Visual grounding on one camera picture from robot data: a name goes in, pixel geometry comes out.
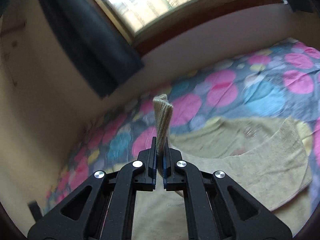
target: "pink circle pattern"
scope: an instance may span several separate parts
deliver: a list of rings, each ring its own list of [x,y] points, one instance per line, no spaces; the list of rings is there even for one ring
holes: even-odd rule
[[[289,53],[285,55],[284,59],[297,68],[308,69],[313,67],[313,62],[304,54]]]
[[[91,138],[91,140],[88,143],[89,150],[94,150],[94,149],[98,148],[98,145],[99,145],[100,141],[102,140],[103,135],[104,135],[103,128],[98,128],[95,131],[94,136]]]
[[[153,110],[153,102],[152,100],[146,100],[141,104],[140,111],[143,112],[143,114],[147,114]]]
[[[253,55],[248,59],[250,65],[263,64],[267,65],[271,61],[271,58],[265,55]]]
[[[74,176],[72,177],[71,181],[69,181],[69,185],[72,190],[75,190],[89,176],[87,157],[82,158],[74,172]]]
[[[57,187],[57,190],[58,191],[62,191],[66,185],[68,184],[68,181],[69,181],[69,177],[70,177],[70,173],[69,171],[61,178],[59,184],[58,184],[58,187]]]
[[[75,156],[74,160],[78,163],[79,161],[81,161],[81,159],[84,157],[84,155],[86,154],[88,148],[86,146],[83,146],[80,151],[78,152],[78,154]]]
[[[211,107],[223,107],[231,104],[238,95],[238,88],[233,84],[235,78],[236,73],[232,70],[221,70],[209,75],[205,82],[210,82],[212,87],[207,95],[207,104]]]
[[[302,42],[297,42],[293,48],[296,49],[302,49],[308,56],[316,58],[316,59],[320,59],[320,52],[318,50],[316,50],[315,48],[312,47],[308,47],[305,44],[303,44]]]
[[[132,156],[138,157],[139,152],[151,147],[153,136],[157,135],[157,130],[154,126],[147,128],[132,145]]]
[[[236,73],[234,71],[225,69],[225,70],[220,70],[210,74],[209,76],[207,76],[207,78],[204,81],[211,83],[212,86],[216,86],[222,83],[230,84],[235,80],[235,78],[236,78]]]
[[[207,103],[212,107],[223,107],[231,104],[238,95],[235,84],[213,87],[207,95]]]
[[[173,113],[170,125],[172,127],[184,125],[199,111],[201,99],[198,95],[189,93],[172,102]]]
[[[283,74],[284,85],[295,94],[308,94],[314,89],[311,77],[297,70],[289,70]]]

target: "blue circle pattern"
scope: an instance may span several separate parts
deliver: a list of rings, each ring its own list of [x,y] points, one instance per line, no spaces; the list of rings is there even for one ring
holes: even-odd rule
[[[260,116],[274,116],[283,109],[285,96],[280,87],[268,81],[260,81],[245,90],[244,103]]]
[[[174,97],[179,97],[185,94],[185,91],[187,90],[189,86],[188,81],[182,81],[177,83],[176,85],[173,86],[172,91],[171,91],[171,96]]]
[[[203,115],[196,115],[192,120],[190,121],[190,128],[191,130],[199,130],[202,127],[204,127],[206,122],[206,117]]]
[[[130,133],[124,132],[116,135],[110,142],[110,148],[106,154],[106,158],[109,160],[118,160],[120,155],[128,149],[130,140]]]

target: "silver bolt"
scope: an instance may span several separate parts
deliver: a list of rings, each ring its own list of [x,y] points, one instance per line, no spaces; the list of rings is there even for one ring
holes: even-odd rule
[[[214,173],[214,175],[215,175],[217,178],[222,179],[222,178],[225,177],[226,174],[225,174],[223,171],[216,171],[216,172]]]
[[[185,161],[178,161],[177,166],[183,168],[183,167],[187,166],[187,163]]]
[[[139,167],[141,167],[142,165],[143,165],[143,162],[141,162],[141,161],[135,161],[135,162],[132,163],[132,166],[133,166],[133,167],[136,167],[136,168],[139,168]]]
[[[94,176],[97,178],[97,179],[101,179],[104,177],[104,172],[103,171],[96,171],[94,173]]]

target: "window frame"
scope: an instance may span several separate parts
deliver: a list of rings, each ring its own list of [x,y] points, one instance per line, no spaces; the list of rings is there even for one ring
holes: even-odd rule
[[[282,0],[191,0],[134,32],[108,0],[94,0],[94,2],[107,16],[108,22],[142,56],[173,37],[209,20],[242,9],[283,3]]]

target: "bedsheet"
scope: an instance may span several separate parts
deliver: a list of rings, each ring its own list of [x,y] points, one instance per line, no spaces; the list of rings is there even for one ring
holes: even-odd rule
[[[165,93],[173,104],[172,134],[200,129],[217,116],[292,116],[313,136],[306,147],[313,181],[312,210],[320,200],[320,52],[289,38],[268,49],[192,71],[142,94],[97,119],[71,152],[44,213],[97,170],[112,172],[151,146],[156,136],[152,99]]]

